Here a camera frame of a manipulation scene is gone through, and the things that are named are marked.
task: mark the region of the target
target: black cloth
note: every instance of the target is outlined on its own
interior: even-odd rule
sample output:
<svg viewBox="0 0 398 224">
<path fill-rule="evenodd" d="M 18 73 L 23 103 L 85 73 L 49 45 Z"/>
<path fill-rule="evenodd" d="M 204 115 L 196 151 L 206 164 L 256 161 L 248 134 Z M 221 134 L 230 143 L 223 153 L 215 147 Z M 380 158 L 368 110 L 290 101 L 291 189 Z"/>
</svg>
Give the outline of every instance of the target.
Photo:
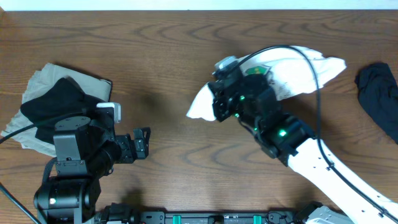
<svg viewBox="0 0 398 224">
<path fill-rule="evenodd" d="M 355 83 L 363 109 L 398 144 L 398 86 L 388 64 L 362 69 Z"/>
<path fill-rule="evenodd" d="M 83 108 L 95 108 L 96 104 L 101 102 L 102 100 L 94 96 L 86 95 L 76 83 L 61 78 L 46 94 L 22 104 L 21 112 L 35 124 L 64 114 L 79 112 Z M 56 122 L 38 127 L 35 137 L 54 144 Z"/>
</svg>

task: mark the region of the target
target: wooden table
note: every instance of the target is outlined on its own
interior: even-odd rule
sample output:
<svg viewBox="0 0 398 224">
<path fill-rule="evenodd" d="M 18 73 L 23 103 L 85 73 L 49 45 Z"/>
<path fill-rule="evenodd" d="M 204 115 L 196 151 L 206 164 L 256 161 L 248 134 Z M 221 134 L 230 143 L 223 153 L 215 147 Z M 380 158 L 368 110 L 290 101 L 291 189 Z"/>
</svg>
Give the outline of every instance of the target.
<svg viewBox="0 0 398 224">
<path fill-rule="evenodd" d="M 323 139 L 360 177 L 398 201 L 398 146 L 357 101 L 354 77 L 372 62 L 398 77 L 397 11 L 6 12 L 0 22 L 0 127 L 17 113 L 35 70 L 47 62 L 113 81 L 123 106 L 119 134 L 150 126 L 150 156 L 101 179 L 97 209 L 300 209 L 335 205 L 312 183 L 260 151 L 235 119 L 185 113 L 216 62 L 274 44 L 304 45 L 343 58 L 347 69 L 322 89 Z M 285 100 L 314 127 L 315 95 Z M 0 146 L 0 181 L 35 213 L 48 156 Z M 29 223 L 0 194 L 0 222 Z"/>
</svg>

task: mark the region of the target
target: green light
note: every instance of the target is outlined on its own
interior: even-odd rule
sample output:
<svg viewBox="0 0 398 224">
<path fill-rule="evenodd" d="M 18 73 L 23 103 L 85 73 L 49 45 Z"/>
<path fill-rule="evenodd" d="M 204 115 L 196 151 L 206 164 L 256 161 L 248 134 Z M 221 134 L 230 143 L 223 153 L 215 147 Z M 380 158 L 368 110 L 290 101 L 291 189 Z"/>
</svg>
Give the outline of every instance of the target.
<svg viewBox="0 0 398 224">
<path fill-rule="evenodd" d="M 286 131 L 283 129 L 279 131 L 279 136 L 281 137 L 285 136 L 286 134 L 287 134 Z"/>
</svg>

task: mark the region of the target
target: table surface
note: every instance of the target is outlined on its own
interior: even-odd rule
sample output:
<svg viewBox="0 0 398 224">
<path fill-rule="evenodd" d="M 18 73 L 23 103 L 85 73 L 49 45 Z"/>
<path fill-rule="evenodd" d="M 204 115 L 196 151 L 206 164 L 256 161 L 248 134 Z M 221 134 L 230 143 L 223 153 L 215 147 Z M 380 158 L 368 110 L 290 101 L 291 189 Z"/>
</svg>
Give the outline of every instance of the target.
<svg viewBox="0 0 398 224">
<path fill-rule="evenodd" d="M 398 77 L 398 11 L 6 12 L 0 21 L 0 127 L 17 113 L 29 78 L 47 62 L 113 81 L 122 104 L 119 134 L 150 126 L 150 155 L 101 179 L 101 209 L 300 209 L 336 206 L 311 182 L 268 158 L 236 122 L 185 113 L 214 64 L 274 44 L 308 46 L 343 58 L 347 69 L 322 89 L 323 139 L 360 177 L 398 201 L 398 146 L 357 100 L 354 78 L 373 62 Z M 315 95 L 284 100 L 314 128 Z M 0 146 L 0 181 L 35 214 L 33 196 L 50 159 Z M 0 194 L 1 223 L 29 223 Z"/>
</svg>

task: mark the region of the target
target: gray cloth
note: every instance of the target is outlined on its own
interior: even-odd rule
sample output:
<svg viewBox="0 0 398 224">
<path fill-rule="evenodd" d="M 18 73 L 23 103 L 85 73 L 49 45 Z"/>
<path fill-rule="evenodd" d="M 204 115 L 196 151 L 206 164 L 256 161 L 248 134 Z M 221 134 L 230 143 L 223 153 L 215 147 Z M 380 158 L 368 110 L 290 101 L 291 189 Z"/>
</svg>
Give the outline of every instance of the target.
<svg viewBox="0 0 398 224">
<path fill-rule="evenodd" d="M 72 79 L 87 95 L 95 96 L 103 101 L 109 101 L 111 82 L 48 63 L 42 71 L 36 71 L 29 80 L 26 91 L 22 95 L 22 103 L 44 95 L 60 78 Z M 19 110 L 11 119 L 11 122 L 7 124 L 6 130 L 1 132 L 1 135 L 7 136 L 9 133 L 31 124 L 32 122 Z M 32 128 L 14 136 L 13 139 L 20 142 L 24 149 L 34 149 L 49 156 L 56 156 L 54 145 L 35 138 L 36 131 L 37 128 Z"/>
</svg>

